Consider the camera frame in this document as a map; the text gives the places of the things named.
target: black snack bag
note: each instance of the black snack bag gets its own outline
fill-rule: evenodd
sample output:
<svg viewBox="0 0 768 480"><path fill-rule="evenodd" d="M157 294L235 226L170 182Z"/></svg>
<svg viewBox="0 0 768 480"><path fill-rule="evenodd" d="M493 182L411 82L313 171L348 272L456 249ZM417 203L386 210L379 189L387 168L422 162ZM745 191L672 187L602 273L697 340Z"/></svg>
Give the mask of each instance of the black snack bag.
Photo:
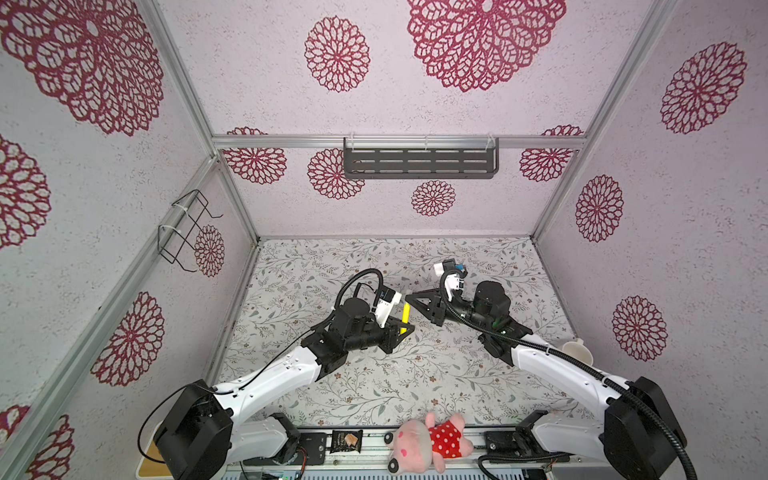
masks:
<svg viewBox="0 0 768 480"><path fill-rule="evenodd" d="M362 447L362 430L333 430L331 433L331 453L354 452L360 453Z"/></svg>

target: red mandala print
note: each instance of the red mandala print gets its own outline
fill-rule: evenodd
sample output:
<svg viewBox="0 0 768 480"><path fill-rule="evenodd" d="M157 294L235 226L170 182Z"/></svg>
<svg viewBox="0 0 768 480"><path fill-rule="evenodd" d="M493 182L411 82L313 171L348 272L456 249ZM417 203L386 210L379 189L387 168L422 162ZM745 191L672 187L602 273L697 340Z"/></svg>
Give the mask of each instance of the red mandala print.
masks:
<svg viewBox="0 0 768 480"><path fill-rule="evenodd" d="M224 240L213 225L206 225L194 241L194 259L205 276L216 276L224 265Z"/></svg>
<svg viewBox="0 0 768 480"><path fill-rule="evenodd" d="M624 200L619 183L608 175L588 181L576 202L576 226L591 242L605 240L619 226Z"/></svg>
<svg viewBox="0 0 768 480"><path fill-rule="evenodd" d="M256 128L238 127L229 135L266 135ZM277 182L286 173L286 156L282 148L235 148L223 150L232 171L255 184Z"/></svg>
<svg viewBox="0 0 768 480"><path fill-rule="evenodd" d="M430 180L419 185L411 196L411 205L421 215L434 217L453 206L456 192L446 182Z"/></svg>
<svg viewBox="0 0 768 480"><path fill-rule="evenodd" d="M628 296L616 305L614 335L628 355L647 362L667 346L667 324L661 312L648 299Z"/></svg>
<svg viewBox="0 0 768 480"><path fill-rule="evenodd" d="M565 0L408 0L414 55L444 87L488 90L549 43Z"/></svg>
<svg viewBox="0 0 768 480"><path fill-rule="evenodd" d="M745 70L744 52L726 41L688 58L661 99L667 129L688 134L714 122L739 94Z"/></svg>
<svg viewBox="0 0 768 480"><path fill-rule="evenodd" d="M14 405L10 409L0 412L0 451L28 411L28 406Z"/></svg>
<svg viewBox="0 0 768 480"><path fill-rule="evenodd" d="M130 136L159 115L163 70L132 0L0 0L0 33L77 120Z"/></svg>
<svg viewBox="0 0 768 480"><path fill-rule="evenodd" d="M579 127L573 125L558 125L546 130L542 135L581 135L583 133ZM567 148L528 148L523 151L520 158L520 171L524 177L537 182L560 177L573 153L573 150Z"/></svg>
<svg viewBox="0 0 768 480"><path fill-rule="evenodd" d="M337 200L354 197L366 184L365 180L350 180L344 175L344 152L338 148L317 152L306 174L315 190Z"/></svg>
<svg viewBox="0 0 768 480"><path fill-rule="evenodd" d="M357 25L339 17L325 17L315 24L304 42L306 66L312 76L331 91L348 91L368 73L368 44Z"/></svg>
<svg viewBox="0 0 768 480"><path fill-rule="evenodd" d="M157 299L139 293L134 306L101 351L91 373L99 383L127 386L149 370L163 346L165 318Z"/></svg>
<svg viewBox="0 0 768 480"><path fill-rule="evenodd" d="M34 237L51 211L38 163L0 135L0 249Z"/></svg>
<svg viewBox="0 0 768 480"><path fill-rule="evenodd" d="M69 425L69 415L62 415L56 422L56 430L48 435L42 449L27 468L27 480L61 480L69 472L69 459L74 453L72 441L74 429Z"/></svg>

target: floral tablecloth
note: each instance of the floral tablecloth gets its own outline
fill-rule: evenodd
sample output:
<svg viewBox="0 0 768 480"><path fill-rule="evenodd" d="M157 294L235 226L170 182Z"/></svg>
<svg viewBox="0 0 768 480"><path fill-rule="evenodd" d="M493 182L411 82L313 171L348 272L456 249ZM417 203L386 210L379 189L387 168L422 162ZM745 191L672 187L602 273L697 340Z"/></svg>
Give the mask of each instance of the floral tablecloth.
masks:
<svg viewBox="0 0 768 480"><path fill-rule="evenodd" d="M372 266L384 273L386 285L419 291L437 284L432 264L455 258L469 271L465 298L477 283L498 281L517 321L550 341L573 338L529 239L268 240L260 249L221 381L260 369L327 316L350 276ZM367 289L361 292L372 299ZM402 304L393 315L401 312ZM439 419L461 412L468 424L516 423L540 408L590 415L560 389L491 357L466 326L446 321L437 327L415 310L411 321L416 331L392 355L350 353L343 368L286 394L260 415L285 412L296 425L399 425L429 411Z"/></svg>

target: black triangular gripper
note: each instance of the black triangular gripper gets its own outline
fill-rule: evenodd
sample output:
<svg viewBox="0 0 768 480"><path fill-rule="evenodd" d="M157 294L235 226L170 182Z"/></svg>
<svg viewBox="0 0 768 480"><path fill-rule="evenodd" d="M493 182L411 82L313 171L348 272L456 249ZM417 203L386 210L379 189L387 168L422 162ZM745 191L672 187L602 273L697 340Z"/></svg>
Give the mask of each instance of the black triangular gripper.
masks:
<svg viewBox="0 0 768 480"><path fill-rule="evenodd" d="M445 304L440 298L440 289L411 293L406 295L406 302L435 325L442 326L445 322Z"/></svg>

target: pink stuffed pig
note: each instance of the pink stuffed pig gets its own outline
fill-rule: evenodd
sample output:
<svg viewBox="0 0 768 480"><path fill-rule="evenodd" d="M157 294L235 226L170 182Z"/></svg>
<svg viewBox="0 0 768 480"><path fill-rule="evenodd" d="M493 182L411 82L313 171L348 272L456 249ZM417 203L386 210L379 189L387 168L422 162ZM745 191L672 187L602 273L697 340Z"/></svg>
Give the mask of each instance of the pink stuffed pig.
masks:
<svg viewBox="0 0 768 480"><path fill-rule="evenodd" d="M392 449L387 469L393 475L424 473L434 462L438 473L445 471L446 458L466 457L472 453L472 442L465 439L464 418L458 413L435 426L435 414L428 413L425 423L409 420L384 441Z"/></svg>

